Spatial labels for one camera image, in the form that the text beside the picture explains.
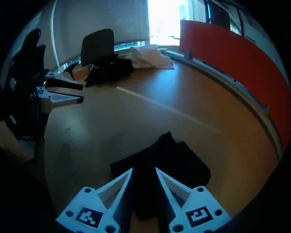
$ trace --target crumpled white fabric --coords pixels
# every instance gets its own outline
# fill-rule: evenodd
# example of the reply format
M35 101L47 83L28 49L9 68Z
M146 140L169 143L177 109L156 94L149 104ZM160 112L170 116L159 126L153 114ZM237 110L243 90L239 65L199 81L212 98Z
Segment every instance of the crumpled white fabric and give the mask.
M171 59L161 54L161 51L154 45L132 47L126 59L132 61L134 68L174 69Z

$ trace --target table surface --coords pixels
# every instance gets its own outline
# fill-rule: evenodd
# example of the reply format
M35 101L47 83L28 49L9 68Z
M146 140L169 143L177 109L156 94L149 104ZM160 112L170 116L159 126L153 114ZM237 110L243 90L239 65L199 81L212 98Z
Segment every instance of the table surface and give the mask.
M84 96L82 104L54 109L45 131L45 175L58 213L82 187L112 180L111 163L167 131L210 168L207 189L231 216L258 194L277 165L264 129L219 84L174 66L135 70L114 87L56 89Z

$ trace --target black office chair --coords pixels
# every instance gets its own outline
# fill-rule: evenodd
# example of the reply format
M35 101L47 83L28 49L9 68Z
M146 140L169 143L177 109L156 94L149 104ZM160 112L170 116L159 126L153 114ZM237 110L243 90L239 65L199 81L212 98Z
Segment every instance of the black office chair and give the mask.
M103 56L114 55L114 34L111 29L103 29L87 35L81 48L81 64L83 67Z

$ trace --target black clothing pile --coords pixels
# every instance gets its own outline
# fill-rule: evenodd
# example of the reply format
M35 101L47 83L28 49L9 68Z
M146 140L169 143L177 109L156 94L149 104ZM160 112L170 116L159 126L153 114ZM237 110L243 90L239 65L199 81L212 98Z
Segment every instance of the black clothing pile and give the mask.
M92 62L93 67L85 79L85 87L101 85L104 83L118 82L128 77L133 70L132 62L128 59L120 59L117 54L103 56Z
M184 143L176 143L170 132L152 146L110 165L114 177L136 169L134 212L139 220L156 217L155 167L180 183L195 188L210 179L209 168Z

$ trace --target orange partition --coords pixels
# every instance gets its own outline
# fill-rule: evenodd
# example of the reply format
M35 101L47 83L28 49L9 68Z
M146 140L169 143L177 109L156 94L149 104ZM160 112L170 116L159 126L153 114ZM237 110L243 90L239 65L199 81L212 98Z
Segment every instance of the orange partition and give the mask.
M284 148L291 138L291 92L275 63L247 39L217 25L181 21L180 51L231 76L270 106Z

